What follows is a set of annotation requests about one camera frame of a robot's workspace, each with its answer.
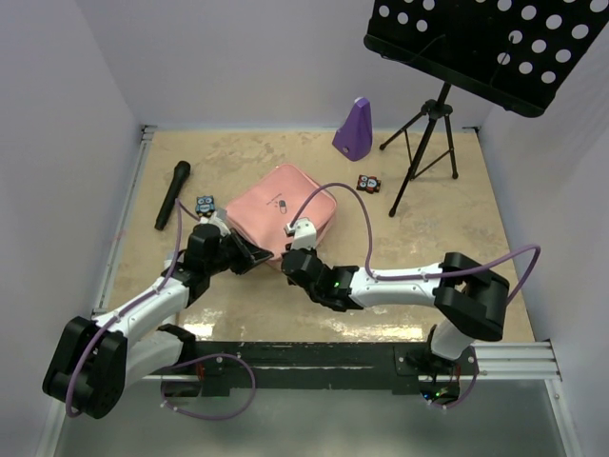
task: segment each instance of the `black microphone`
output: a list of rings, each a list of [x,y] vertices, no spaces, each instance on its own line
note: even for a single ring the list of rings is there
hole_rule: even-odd
[[[173,179],[171,180],[171,184],[167,190],[167,195],[165,196],[163,205],[161,205],[159,215],[156,217],[156,224],[154,224],[154,227],[157,230],[162,230],[167,225],[167,221],[169,220],[169,216],[171,215],[171,211],[175,205],[175,199],[178,198],[180,190],[182,190],[182,186],[186,182],[189,175],[190,163],[184,160],[178,162],[178,165],[176,165],[175,169],[173,169]]]

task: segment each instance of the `white backdrop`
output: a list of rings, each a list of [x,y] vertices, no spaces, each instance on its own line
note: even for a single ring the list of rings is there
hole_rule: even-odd
[[[138,120],[164,127],[338,127],[358,96],[397,127],[442,83],[367,50],[374,0],[76,0]],[[453,125],[490,104],[460,89]]]
[[[137,123],[72,0],[0,2],[0,455],[31,456],[42,380],[88,315]]]
[[[552,338],[587,457],[609,448],[607,81],[605,29],[541,118],[493,108],[481,131],[510,246],[543,250],[527,307],[536,337]]]

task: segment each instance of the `pink bag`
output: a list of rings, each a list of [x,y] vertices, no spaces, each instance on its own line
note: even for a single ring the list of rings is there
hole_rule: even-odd
[[[268,262],[274,268],[281,264],[281,254],[291,239],[285,235],[285,224],[291,222],[313,190],[315,181],[293,165],[283,164],[258,184],[226,206],[227,221],[249,242],[275,255]],[[336,200],[323,190],[308,204],[301,217],[307,217],[317,230],[319,244],[330,228],[336,212]]]

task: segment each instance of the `music stand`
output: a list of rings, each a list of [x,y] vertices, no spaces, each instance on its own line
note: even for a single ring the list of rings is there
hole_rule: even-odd
[[[428,101],[381,145],[384,149],[402,132],[408,142],[406,129],[429,116],[389,216],[408,182],[420,174],[417,168],[441,117],[449,150],[421,172],[448,154],[453,178],[458,176],[444,103],[451,85],[522,116],[541,116],[608,21],[606,0],[375,0],[365,46],[444,81],[438,100]]]

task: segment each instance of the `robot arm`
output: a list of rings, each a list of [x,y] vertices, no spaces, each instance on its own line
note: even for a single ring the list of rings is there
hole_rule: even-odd
[[[423,279],[432,273],[460,271],[480,264],[457,252],[441,263],[412,269],[374,270],[378,276],[421,275],[405,281],[377,280],[362,267],[329,267],[314,249],[313,225],[300,219],[286,233],[294,237],[284,254],[282,272],[316,303],[335,311],[377,305],[437,308],[446,320],[433,329],[430,352],[446,361],[458,359],[474,340],[499,341],[507,307],[509,282],[493,271],[451,279]]]
[[[193,358],[194,335],[174,325],[161,325],[163,321],[203,295],[214,274],[227,269],[244,274],[273,255],[229,230],[215,214],[201,222],[188,237],[187,249],[161,290],[167,270],[150,288],[120,308],[91,320],[75,317],[68,322],[43,382],[46,394],[66,401],[70,379],[86,346],[113,317],[118,321],[104,332],[76,375],[73,406],[89,416],[104,417],[124,388],[142,377]],[[121,312],[145,294],[148,298],[137,307]]]

